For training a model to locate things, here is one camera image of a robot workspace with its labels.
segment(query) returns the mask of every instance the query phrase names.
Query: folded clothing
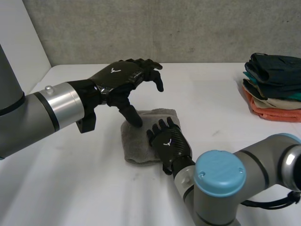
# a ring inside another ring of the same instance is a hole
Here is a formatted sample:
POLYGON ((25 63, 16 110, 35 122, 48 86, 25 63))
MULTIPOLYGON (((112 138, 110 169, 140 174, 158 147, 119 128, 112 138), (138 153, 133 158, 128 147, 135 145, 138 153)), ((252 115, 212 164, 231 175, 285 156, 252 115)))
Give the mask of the folded clothing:
POLYGON ((284 110, 277 108, 258 108, 251 94, 243 87, 243 91, 248 99, 250 107, 254 114, 259 117, 271 121, 287 121, 287 122, 301 122, 301 110, 284 110))
POLYGON ((245 68, 260 83, 273 86, 301 84, 300 58, 254 53, 245 68))
POLYGON ((153 124, 158 123, 159 119, 163 119, 167 123, 167 117, 171 117, 178 126, 180 126, 180 122, 173 109, 159 108, 151 111, 138 111, 138 114, 143 121, 141 128, 135 128, 127 121, 121 125, 124 158, 127 162, 135 165, 152 165, 160 162, 160 158, 149 145, 146 131, 151 129, 153 124))
POLYGON ((243 72, 253 83, 258 87, 259 92, 262 96, 268 98, 284 98, 294 99, 301 101, 301 85, 282 85, 273 86, 269 84, 263 84, 257 81, 249 72, 243 72))
POLYGON ((251 80, 243 79, 243 87, 253 96, 254 103, 258 108, 279 108, 285 110, 301 109, 300 101, 263 97, 256 84, 251 80))

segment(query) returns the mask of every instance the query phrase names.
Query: gray towel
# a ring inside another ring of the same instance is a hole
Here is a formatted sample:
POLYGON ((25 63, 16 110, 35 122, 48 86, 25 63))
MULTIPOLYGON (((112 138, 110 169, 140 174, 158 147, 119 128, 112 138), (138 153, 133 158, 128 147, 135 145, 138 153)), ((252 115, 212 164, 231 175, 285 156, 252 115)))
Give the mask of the gray towel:
POLYGON ((146 131, 151 129, 153 124, 158 123, 159 119, 163 119, 167 124, 167 117, 171 117, 178 126, 180 126, 180 122, 173 109, 159 108, 152 111, 138 111, 138 114, 143 121, 141 128, 135 128, 127 121, 121 125, 124 158, 127 162, 135 165, 152 165, 160 162, 160 158, 150 147, 146 131))

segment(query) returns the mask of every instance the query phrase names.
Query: silver metal joint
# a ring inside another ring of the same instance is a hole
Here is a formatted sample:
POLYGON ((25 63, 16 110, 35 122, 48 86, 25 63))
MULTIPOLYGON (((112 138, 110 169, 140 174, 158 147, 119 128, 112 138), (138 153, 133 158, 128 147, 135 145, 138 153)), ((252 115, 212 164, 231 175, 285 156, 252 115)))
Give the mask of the silver metal joint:
POLYGON ((184 169, 182 169, 180 172, 178 172, 174 178, 174 184, 182 198, 185 192, 187 191, 187 189, 189 189, 194 184, 193 181, 194 170, 195 170, 194 165, 187 166, 184 169))
POLYGON ((286 153, 281 166, 281 174, 284 185, 297 192, 301 192, 301 190, 297 187, 294 177, 293 170, 297 158, 301 155, 301 145, 292 147, 288 153, 286 153))
POLYGON ((85 110, 75 89, 67 82, 56 86, 46 86, 40 93, 51 106, 60 129, 82 119, 85 110))

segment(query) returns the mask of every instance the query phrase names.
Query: white wall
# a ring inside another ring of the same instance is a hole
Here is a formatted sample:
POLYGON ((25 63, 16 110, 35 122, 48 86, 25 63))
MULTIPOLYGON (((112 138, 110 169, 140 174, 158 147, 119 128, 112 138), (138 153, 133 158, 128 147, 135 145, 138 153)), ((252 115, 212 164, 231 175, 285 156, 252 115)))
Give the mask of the white wall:
POLYGON ((0 44, 28 94, 51 66, 22 0, 0 0, 0 44))

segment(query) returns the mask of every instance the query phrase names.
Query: concrete wall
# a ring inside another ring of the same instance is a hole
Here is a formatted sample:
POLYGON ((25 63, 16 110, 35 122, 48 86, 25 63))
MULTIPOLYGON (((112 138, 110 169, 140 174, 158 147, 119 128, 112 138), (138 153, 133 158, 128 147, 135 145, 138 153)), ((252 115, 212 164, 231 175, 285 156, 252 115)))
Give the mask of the concrete wall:
POLYGON ((0 0, 0 43, 28 94, 51 66, 22 0, 0 0))
POLYGON ((300 0, 23 0, 52 65, 301 57, 300 0))

